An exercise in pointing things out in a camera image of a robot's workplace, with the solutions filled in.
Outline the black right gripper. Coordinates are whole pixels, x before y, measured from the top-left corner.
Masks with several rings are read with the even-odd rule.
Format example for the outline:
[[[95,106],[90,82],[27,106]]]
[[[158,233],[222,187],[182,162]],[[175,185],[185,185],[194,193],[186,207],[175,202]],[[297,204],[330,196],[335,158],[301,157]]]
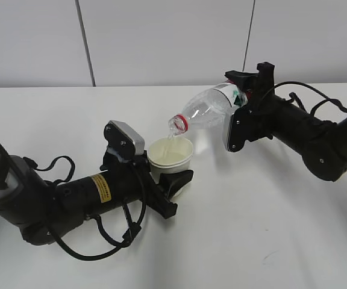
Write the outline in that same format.
[[[250,93],[248,103],[237,108],[249,112],[252,132],[247,141],[274,138],[274,114],[277,108],[274,70],[273,64],[262,62],[257,64],[256,73],[235,70],[225,72],[225,77],[240,91]]]

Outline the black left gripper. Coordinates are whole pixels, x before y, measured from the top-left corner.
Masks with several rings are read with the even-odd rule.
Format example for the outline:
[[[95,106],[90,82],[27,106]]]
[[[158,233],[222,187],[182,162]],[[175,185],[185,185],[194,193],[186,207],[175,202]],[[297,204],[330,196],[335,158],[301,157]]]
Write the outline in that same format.
[[[100,212],[113,210],[122,203],[144,200],[163,218],[168,219],[177,213],[177,204],[172,199],[193,178],[193,170],[177,173],[162,173],[159,186],[151,174],[147,153],[135,156],[132,160],[120,161],[119,157],[106,152],[100,167],[101,174],[107,181],[111,200],[103,204]]]

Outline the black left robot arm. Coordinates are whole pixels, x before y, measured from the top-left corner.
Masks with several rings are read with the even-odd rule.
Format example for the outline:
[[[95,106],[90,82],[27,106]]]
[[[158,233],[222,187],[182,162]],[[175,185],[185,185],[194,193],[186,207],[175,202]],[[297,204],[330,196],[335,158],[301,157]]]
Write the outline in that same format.
[[[137,200],[165,219],[173,217],[177,205],[172,198],[192,180],[193,171],[163,173],[155,181],[144,140],[135,130],[112,120],[104,137],[108,145],[99,173],[76,180],[68,173],[45,181],[33,160],[10,155],[0,144],[0,216],[36,246]]]

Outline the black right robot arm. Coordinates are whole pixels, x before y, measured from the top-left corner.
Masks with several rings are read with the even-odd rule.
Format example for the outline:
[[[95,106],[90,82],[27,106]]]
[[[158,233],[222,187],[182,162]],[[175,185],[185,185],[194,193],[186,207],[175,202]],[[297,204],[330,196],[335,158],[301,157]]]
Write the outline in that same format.
[[[238,152],[247,141],[277,138],[297,152],[307,169],[324,181],[336,181],[347,172],[347,108],[305,84],[323,97],[310,111],[291,92],[288,99],[276,95],[283,86],[274,81],[275,66],[257,64],[256,73],[231,70],[225,77],[248,94],[241,107],[232,107],[224,119],[223,141],[227,151]]]

